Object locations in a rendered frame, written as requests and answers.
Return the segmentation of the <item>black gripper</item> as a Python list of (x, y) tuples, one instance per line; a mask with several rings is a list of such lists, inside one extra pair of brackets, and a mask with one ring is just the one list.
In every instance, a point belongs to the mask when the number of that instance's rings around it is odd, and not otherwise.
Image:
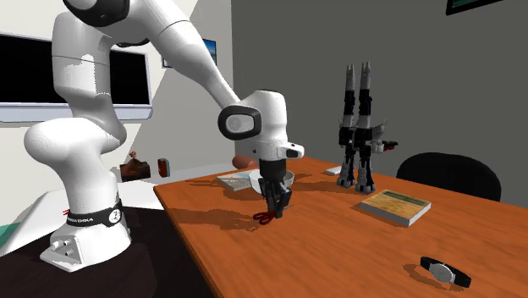
[(259, 170), (261, 178), (258, 179), (258, 182), (267, 202), (267, 210), (273, 213), (275, 218), (281, 218), (292, 195), (291, 189), (284, 182), (286, 160), (267, 161), (260, 159)]

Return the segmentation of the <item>white bowl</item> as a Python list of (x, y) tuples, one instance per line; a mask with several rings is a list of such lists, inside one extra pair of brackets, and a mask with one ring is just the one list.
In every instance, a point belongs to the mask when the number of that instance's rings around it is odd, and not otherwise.
[[(261, 173), (260, 173), (259, 169), (252, 170), (249, 173), (249, 179), (250, 179), (251, 187), (258, 194), (261, 194), (261, 187), (260, 187), (260, 184), (259, 184), (259, 179), (260, 178), (261, 178)], [(285, 186), (290, 188), (292, 186), (293, 182), (294, 182), (294, 174), (291, 171), (287, 170), (286, 174), (283, 177), (283, 180), (284, 180)]]

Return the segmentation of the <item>grey-blue book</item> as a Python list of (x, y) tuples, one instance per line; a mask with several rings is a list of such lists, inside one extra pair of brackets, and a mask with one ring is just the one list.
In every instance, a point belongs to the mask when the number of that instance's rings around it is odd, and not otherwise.
[(232, 191), (251, 188), (251, 170), (217, 176), (217, 180)]

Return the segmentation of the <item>reddish-brown oval object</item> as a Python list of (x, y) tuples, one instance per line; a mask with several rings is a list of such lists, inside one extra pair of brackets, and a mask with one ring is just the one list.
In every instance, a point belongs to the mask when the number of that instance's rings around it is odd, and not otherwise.
[(254, 158), (242, 155), (237, 155), (232, 159), (232, 165), (236, 169), (257, 167), (258, 164), (259, 163)]

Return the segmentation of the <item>wooden table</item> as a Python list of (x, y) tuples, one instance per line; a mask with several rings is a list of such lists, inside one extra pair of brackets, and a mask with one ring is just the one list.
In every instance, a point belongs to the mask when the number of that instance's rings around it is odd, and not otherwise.
[[(290, 206), (261, 225), (251, 189), (205, 176), (154, 191), (217, 298), (528, 298), (528, 209), (376, 174), (379, 190), (432, 203), (409, 227), (360, 208), (362, 195), (291, 160)], [(469, 275), (441, 283), (422, 256)]]

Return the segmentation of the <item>black and grey robot figure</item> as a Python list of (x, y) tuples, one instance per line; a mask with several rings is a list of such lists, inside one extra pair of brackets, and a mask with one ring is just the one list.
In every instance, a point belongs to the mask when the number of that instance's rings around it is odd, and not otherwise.
[(344, 188), (354, 186), (362, 194), (370, 194), (376, 190), (371, 175), (371, 155), (393, 150), (396, 141), (383, 141), (387, 120), (371, 126), (371, 64), (369, 61), (361, 65), (359, 88), (359, 116), (355, 120), (355, 67), (348, 65), (346, 69), (344, 114), (339, 125), (338, 143), (345, 149), (337, 185)]

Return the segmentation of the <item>yellow-brown cover book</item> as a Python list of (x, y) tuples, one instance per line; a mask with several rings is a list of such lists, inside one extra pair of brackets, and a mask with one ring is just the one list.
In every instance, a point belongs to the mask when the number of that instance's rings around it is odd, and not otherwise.
[(361, 201), (359, 206), (368, 212), (409, 227), (430, 210), (432, 203), (393, 190), (382, 190)]

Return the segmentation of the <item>black chair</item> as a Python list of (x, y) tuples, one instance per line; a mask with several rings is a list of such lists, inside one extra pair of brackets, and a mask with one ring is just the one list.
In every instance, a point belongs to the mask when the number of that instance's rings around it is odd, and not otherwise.
[(396, 177), (444, 190), (501, 201), (498, 176), (472, 157), (441, 152), (423, 152), (404, 160)]

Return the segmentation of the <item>black wristwatch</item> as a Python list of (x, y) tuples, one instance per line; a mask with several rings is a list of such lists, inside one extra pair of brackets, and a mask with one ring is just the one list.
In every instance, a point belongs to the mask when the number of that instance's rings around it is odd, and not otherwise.
[(471, 285), (472, 279), (469, 275), (445, 262), (422, 256), (420, 265), (441, 283), (455, 284), (464, 288), (469, 288)]

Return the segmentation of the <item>dark robot stand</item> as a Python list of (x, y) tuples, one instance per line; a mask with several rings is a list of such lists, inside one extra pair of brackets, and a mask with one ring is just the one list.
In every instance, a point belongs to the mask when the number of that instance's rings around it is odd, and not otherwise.
[(216, 298), (164, 211), (124, 215), (132, 243), (106, 262), (56, 268), (40, 259), (47, 235), (0, 257), (0, 298)]

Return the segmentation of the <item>white framed dark window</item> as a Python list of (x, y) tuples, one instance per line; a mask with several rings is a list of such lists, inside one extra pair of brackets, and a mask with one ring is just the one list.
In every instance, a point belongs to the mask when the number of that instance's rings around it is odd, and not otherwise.
[[(118, 118), (150, 118), (147, 56), (113, 49), (110, 63), (113, 106)], [(0, 122), (41, 122), (71, 116), (69, 105), (53, 87), (52, 42), (0, 33)]]

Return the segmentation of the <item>blue wall picture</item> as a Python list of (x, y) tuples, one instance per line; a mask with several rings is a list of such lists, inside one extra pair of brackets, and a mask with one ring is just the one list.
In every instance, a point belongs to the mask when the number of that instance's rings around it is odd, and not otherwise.
[[(217, 43), (215, 41), (207, 40), (207, 39), (203, 39), (203, 42), (209, 54), (211, 55), (213, 62), (217, 64)], [(171, 65), (168, 63), (168, 60), (166, 60), (165, 58), (162, 58), (161, 61), (162, 61), (162, 67), (164, 69), (171, 68)]]

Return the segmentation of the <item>dark framed wall picture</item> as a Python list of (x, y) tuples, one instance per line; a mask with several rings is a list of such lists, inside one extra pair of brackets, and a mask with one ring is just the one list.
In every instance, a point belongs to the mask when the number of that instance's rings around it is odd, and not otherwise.
[(445, 14), (447, 16), (458, 14), (501, 1), (503, 0), (447, 0)]

